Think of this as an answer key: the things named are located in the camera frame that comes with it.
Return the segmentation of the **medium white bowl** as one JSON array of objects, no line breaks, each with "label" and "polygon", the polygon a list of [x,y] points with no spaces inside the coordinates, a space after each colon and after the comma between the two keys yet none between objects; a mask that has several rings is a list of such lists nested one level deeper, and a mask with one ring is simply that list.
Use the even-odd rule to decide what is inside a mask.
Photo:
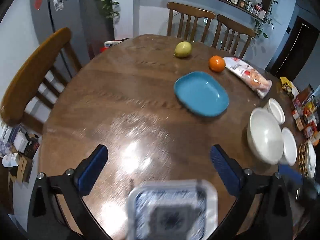
[{"label": "medium white bowl", "polygon": [[293,166],[297,159],[297,145],[295,137],[287,127],[284,127],[282,129],[282,137],[284,142],[284,149],[279,163],[283,165]]}]

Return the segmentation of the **large white bowl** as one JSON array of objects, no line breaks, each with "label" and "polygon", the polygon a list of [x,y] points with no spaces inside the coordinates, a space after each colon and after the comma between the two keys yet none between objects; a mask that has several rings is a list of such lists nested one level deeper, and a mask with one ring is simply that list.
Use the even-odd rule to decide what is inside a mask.
[{"label": "large white bowl", "polygon": [[264,108],[255,108],[250,114],[247,141],[260,161],[270,165],[279,163],[284,149],[281,129],[274,116]]}]

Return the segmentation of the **small blue patterned square plate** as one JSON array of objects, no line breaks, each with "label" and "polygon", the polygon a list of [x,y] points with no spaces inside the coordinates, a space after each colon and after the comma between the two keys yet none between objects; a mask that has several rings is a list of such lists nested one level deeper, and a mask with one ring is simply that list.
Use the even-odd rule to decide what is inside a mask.
[{"label": "small blue patterned square plate", "polygon": [[206,180],[147,181],[127,198],[127,239],[208,239],[218,195]]}]

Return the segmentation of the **small white ramekin bowl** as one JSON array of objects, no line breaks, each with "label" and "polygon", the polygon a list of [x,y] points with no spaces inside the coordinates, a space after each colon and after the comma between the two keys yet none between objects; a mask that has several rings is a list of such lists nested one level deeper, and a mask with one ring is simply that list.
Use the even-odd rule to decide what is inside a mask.
[{"label": "small white ramekin bowl", "polygon": [[271,113],[274,116],[278,124],[280,125],[284,124],[285,114],[281,105],[276,99],[270,98],[266,103],[266,105],[264,106],[264,109],[266,109],[269,113]]}]

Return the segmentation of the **blue square dish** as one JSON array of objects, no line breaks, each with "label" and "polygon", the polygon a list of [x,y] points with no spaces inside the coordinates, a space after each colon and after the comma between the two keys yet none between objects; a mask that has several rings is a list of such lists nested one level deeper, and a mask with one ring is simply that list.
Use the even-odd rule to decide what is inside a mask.
[{"label": "blue square dish", "polygon": [[218,116],[229,106],[226,90],[205,72],[191,72],[177,79],[174,93],[189,111],[200,116]]}]

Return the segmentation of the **wooden bead trivet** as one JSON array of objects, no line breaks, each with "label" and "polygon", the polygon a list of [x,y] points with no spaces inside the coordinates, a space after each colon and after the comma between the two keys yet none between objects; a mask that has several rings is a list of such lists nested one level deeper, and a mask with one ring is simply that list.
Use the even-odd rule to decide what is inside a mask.
[{"label": "wooden bead trivet", "polygon": [[298,167],[300,173],[308,177],[307,164],[306,164],[306,153],[307,153],[308,141],[301,143],[298,148]]}]

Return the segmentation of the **patterned square plate on trivet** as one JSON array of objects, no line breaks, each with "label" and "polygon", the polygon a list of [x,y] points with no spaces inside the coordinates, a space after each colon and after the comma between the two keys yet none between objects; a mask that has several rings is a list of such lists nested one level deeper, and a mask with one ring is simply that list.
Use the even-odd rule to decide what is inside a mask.
[{"label": "patterned square plate on trivet", "polygon": [[306,145],[306,169],[308,177],[313,178],[316,172],[316,154],[312,142],[308,141]]}]

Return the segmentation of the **red lid chili jar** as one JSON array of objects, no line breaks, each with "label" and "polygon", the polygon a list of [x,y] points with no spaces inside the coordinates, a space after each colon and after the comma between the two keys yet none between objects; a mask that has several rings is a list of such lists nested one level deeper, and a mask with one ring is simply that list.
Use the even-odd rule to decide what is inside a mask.
[{"label": "red lid chili jar", "polygon": [[306,139],[310,139],[316,131],[317,131],[316,126],[312,126],[308,124],[308,126],[304,128],[304,136],[306,137]]}]

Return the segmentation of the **brown paste jar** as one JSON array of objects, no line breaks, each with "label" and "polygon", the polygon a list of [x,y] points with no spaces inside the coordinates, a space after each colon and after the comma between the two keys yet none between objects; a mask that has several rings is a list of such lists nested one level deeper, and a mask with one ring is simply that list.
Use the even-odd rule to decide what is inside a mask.
[{"label": "brown paste jar", "polygon": [[300,116],[296,119],[296,125],[297,125],[298,130],[302,131],[305,129],[307,124],[305,123],[304,119]]}]

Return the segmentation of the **vinegar bottle yellow cap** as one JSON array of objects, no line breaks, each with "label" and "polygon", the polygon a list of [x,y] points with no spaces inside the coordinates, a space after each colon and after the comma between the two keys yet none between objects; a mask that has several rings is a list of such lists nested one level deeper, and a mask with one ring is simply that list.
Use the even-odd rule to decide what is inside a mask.
[{"label": "vinegar bottle yellow cap", "polygon": [[311,116],[313,113],[317,110],[317,107],[319,106],[319,99],[313,98],[311,101],[309,101],[303,108],[303,114],[305,116]]}]

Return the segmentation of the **red sauce bottle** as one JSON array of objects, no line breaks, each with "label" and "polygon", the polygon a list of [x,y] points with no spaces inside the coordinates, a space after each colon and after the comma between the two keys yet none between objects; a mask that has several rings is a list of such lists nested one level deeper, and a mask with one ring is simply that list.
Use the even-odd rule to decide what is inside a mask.
[{"label": "red sauce bottle", "polygon": [[298,95],[293,99],[293,105],[295,107],[302,107],[304,103],[307,102],[308,98],[313,94],[314,90],[310,84],[302,90]]}]

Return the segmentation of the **boxes on floor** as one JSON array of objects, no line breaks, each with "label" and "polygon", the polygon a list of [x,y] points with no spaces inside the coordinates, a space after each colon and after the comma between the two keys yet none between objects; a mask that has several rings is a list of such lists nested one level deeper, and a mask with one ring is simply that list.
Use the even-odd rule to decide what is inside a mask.
[{"label": "boxes on floor", "polygon": [[1,167],[9,171],[9,181],[27,183],[40,137],[25,127],[10,127],[1,121]]}]

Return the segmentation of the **yellow snack packet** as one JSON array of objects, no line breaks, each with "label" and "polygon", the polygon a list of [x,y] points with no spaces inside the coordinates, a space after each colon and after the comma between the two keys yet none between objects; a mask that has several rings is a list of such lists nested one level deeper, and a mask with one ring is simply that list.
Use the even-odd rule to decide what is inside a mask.
[{"label": "yellow snack packet", "polygon": [[280,77],[280,81],[281,81],[282,89],[288,94],[288,96],[291,99],[294,99],[299,93],[295,85],[290,80],[288,80],[286,77],[283,77],[283,76]]}]

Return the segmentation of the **white snack bag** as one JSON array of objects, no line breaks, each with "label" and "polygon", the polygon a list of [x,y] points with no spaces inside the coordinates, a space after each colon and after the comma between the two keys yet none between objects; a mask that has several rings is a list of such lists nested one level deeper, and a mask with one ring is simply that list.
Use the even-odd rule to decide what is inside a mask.
[{"label": "white snack bag", "polygon": [[250,64],[237,57],[223,57],[226,68],[239,77],[251,90],[263,99],[272,87],[272,81],[261,75]]}]

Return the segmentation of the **side wooden chair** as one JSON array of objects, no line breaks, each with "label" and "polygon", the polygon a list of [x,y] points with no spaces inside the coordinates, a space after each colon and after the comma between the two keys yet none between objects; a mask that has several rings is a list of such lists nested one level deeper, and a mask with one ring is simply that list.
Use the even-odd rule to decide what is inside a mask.
[{"label": "side wooden chair", "polygon": [[8,86],[1,102],[1,118],[11,127],[23,124],[32,131],[42,134],[44,123],[25,111],[28,103],[37,98],[47,108],[52,110],[54,103],[38,91],[40,85],[45,85],[56,96],[60,92],[46,79],[46,74],[52,75],[63,85],[68,82],[54,66],[57,56],[64,50],[76,72],[82,65],[71,46],[72,32],[69,28],[61,28],[47,38],[25,61]]}]

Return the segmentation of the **orange tangerine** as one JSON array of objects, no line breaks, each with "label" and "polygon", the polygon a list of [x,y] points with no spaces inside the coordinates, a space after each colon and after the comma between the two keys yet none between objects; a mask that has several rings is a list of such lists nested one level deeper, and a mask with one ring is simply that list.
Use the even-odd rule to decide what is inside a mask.
[{"label": "orange tangerine", "polygon": [[209,59],[209,68],[212,71],[220,73],[225,69],[225,67],[226,63],[222,57],[215,55]]}]

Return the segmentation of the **green pear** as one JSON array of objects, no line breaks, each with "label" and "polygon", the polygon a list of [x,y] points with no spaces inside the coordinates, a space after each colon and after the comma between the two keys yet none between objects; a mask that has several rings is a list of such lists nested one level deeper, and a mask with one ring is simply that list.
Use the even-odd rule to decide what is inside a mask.
[{"label": "green pear", "polygon": [[177,58],[186,58],[191,55],[192,52],[192,45],[188,41],[182,41],[177,44],[173,56]]}]

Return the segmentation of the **right back wooden chair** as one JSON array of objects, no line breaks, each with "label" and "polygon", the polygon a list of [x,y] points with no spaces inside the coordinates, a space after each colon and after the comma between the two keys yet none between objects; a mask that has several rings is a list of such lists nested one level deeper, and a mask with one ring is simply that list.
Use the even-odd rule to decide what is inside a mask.
[{"label": "right back wooden chair", "polygon": [[217,27],[216,27],[216,32],[214,35],[212,47],[217,48],[222,27],[224,26],[226,28],[226,31],[223,35],[220,50],[226,51],[227,53],[235,56],[236,50],[238,48],[238,44],[240,42],[240,38],[242,35],[245,35],[247,39],[242,48],[242,51],[239,54],[239,58],[243,59],[245,52],[247,51],[250,45],[251,40],[255,38],[254,30],[220,14],[217,15],[216,19],[217,19]]}]

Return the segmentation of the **grey refrigerator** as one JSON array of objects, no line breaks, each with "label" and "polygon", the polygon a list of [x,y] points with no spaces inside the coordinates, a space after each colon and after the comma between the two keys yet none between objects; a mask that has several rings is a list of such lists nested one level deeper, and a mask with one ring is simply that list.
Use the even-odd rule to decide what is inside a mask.
[{"label": "grey refrigerator", "polygon": [[30,0],[31,15],[39,43],[67,27],[71,46],[85,66],[114,39],[113,22],[102,15],[99,0]]}]

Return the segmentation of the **left back wooden chair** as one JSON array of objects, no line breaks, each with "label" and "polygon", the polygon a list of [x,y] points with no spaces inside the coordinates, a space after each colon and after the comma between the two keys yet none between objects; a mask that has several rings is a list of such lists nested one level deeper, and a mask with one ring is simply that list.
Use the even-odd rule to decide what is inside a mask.
[{"label": "left back wooden chair", "polygon": [[212,20],[216,18],[216,14],[201,8],[196,8],[191,5],[176,3],[176,2],[168,2],[167,8],[169,9],[169,19],[168,19],[168,27],[167,27],[167,36],[171,36],[172,34],[172,26],[173,26],[173,17],[174,12],[180,14],[180,20],[178,24],[177,38],[181,38],[183,35],[184,40],[188,40],[191,42],[195,41],[197,26],[199,19],[206,19],[207,22],[204,26],[204,30],[201,36],[201,43],[204,43],[206,37],[209,33],[209,28]]}]

